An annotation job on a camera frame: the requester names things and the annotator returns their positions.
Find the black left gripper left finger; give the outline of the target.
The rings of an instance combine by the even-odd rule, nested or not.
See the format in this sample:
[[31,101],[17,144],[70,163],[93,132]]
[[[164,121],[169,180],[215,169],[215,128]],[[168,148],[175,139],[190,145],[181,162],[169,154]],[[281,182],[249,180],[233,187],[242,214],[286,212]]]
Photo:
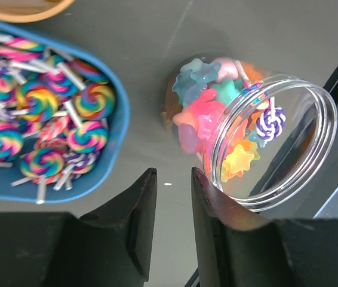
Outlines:
[[149,279],[157,171],[97,209],[0,212],[0,286],[143,286]]

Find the blue candy tray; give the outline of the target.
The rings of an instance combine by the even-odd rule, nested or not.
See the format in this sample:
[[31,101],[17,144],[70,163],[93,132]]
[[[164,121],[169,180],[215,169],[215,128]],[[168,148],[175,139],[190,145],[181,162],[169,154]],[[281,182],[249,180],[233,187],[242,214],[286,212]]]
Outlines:
[[0,200],[63,203],[94,191],[129,119],[125,88],[102,61],[0,22]]

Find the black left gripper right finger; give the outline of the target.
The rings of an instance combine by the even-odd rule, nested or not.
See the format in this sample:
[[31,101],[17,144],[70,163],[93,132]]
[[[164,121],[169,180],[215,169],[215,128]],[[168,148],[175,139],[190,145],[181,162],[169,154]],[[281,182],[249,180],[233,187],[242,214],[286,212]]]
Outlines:
[[266,219],[192,169],[201,286],[338,286],[338,219]]

